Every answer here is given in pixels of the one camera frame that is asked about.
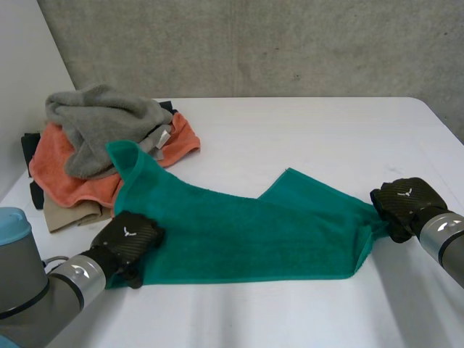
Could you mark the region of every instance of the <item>blue cap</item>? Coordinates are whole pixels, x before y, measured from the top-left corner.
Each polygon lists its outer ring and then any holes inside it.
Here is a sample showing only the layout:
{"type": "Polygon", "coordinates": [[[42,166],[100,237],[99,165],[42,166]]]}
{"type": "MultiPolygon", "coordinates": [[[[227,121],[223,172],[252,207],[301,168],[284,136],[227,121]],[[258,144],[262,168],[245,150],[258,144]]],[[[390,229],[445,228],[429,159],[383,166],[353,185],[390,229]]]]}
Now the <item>blue cap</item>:
{"type": "Polygon", "coordinates": [[[0,247],[26,237],[32,228],[25,213],[18,208],[0,208],[0,247]]]}

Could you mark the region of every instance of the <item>green towel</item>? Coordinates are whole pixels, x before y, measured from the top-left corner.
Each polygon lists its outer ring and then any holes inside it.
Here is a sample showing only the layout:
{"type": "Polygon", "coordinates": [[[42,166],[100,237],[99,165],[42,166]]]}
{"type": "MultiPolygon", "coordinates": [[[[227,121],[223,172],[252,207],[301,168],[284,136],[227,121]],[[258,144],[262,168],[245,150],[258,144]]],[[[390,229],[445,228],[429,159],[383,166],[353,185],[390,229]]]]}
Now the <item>green towel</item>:
{"type": "Polygon", "coordinates": [[[289,169],[259,199],[189,185],[130,141],[107,145],[124,180],[115,203],[166,229],[141,261],[144,284],[352,276],[386,236],[375,209],[289,169]]]}

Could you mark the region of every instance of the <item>towel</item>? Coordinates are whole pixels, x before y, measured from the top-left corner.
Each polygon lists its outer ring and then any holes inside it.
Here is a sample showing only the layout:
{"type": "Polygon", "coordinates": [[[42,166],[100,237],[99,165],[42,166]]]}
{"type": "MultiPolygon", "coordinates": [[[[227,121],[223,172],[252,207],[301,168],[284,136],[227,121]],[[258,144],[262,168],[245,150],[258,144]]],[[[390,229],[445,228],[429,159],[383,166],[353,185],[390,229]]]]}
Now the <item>towel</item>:
{"type": "Polygon", "coordinates": [[[387,236],[371,205],[296,170],[250,199],[184,183],[133,142],[107,148],[125,183],[115,214],[141,213],[166,229],[140,262],[144,284],[347,278],[387,236]]]}
{"type": "Polygon", "coordinates": [[[50,232],[71,224],[88,225],[111,218],[111,211],[97,202],[83,201],[71,208],[63,208],[47,194],[44,197],[43,215],[50,232]]]}
{"type": "Polygon", "coordinates": [[[169,140],[162,148],[164,158],[158,161],[162,167],[169,167],[189,152],[200,148],[200,139],[180,112],[174,114],[171,127],[169,140]]]}
{"type": "MultiPolygon", "coordinates": [[[[170,138],[162,147],[162,166],[171,165],[200,147],[200,140],[182,114],[174,114],[171,128],[170,138]]],[[[78,202],[90,200],[112,208],[116,193],[123,184],[120,175],[115,173],[93,180],[71,177],[65,172],[65,163],[73,152],[73,145],[62,128],[49,123],[30,161],[30,174],[60,207],[73,207],[78,202]]]]}
{"type": "Polygon", "coordinates": [[[109,141],[140,142],[173,118],[155,100],[122,93],[105,84],[52,94],[46,100],[46,115],[63,127],[74,148],[65,172],[80,179],[116,173],[105,149],[109,141]]]}

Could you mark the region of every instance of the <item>gray wall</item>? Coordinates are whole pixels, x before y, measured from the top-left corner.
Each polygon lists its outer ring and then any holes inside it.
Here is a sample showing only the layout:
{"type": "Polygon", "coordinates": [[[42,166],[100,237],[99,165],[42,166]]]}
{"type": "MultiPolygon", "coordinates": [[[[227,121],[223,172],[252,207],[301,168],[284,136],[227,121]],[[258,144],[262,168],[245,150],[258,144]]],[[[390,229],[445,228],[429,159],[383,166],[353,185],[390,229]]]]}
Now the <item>gray wall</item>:
{"type": "Polygon", "coordinates": [[[413,96],[464,140],[462,0],[39,0],[75,86],[413,96]]]}
{"type": "Polygon", "coordinates": [[[35,0],[0,6],[0,199],[26,170],[20,138],[45,120],[45,98],[73,89],[35,0]]]}

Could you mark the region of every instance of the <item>gray towel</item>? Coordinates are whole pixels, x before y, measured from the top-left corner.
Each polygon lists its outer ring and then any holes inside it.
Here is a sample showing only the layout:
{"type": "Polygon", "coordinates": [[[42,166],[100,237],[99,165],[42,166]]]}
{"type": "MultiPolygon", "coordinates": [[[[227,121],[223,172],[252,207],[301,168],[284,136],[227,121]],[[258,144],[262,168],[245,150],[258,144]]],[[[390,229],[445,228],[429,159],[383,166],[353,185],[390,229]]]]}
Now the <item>gray towel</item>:
{"type": "Polygon", "coordinates": [[[46,100],[46,114],[62,126],[75,149],[65,172],[81,179],[116,173],[105,149],[108,142],[125,139],[139,143],[158,125],[168,125],[173,119],[156,101],[104,84],[52,94],[46,100]]]}

